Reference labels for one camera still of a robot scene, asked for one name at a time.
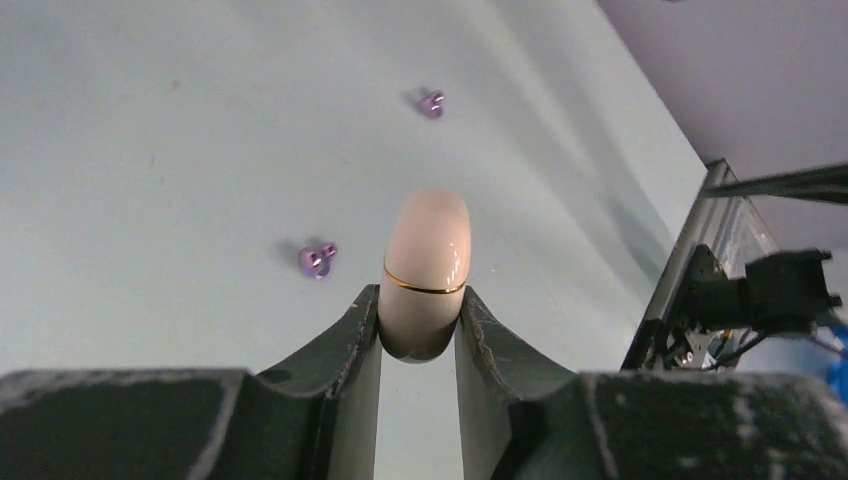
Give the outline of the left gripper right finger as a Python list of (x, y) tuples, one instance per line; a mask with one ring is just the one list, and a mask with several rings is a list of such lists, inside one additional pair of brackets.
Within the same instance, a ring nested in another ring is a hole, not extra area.
[(456, 325), (468, 479), (843, 479), (847, 410), (792, 374), (575, 373), (472, 289)]

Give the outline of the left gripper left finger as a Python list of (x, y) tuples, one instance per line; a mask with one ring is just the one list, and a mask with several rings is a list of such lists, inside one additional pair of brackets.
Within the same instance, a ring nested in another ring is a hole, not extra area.
[(375, 285), (276, 365), (29, 370), (1, 380), (5, 479), (370, 479)]

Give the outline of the beige earbud charging case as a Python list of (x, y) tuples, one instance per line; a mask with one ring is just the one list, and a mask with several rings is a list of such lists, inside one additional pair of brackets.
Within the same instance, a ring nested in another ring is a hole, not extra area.
[(468, 208), (440, 188), (414, 192), (390, 236), (378, 295), (379, 336), (392, 357), (425, 363), (450, 343), (471, 267)]

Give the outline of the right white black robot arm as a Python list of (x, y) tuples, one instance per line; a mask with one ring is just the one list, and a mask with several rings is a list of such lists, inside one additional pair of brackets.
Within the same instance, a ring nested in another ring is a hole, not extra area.
[[(847, 166), (837, 164), (706, 187), (705, 198), (782, 197), (847, 203)], [(832, 260), (821, 249), (777, 251), (747, 262), (743, 274), (728, 276), (720, 268), (699, 267), (681, 291), (677, 329), (683, 333), (739, 332), (735, 347), (725, 342), (706, 371), (735, 367), (741, 357), (776, 337), (813, 338), (822, 327), (847, 324), (836, 310), (842, 299), (826, 285), (823, 265)]]

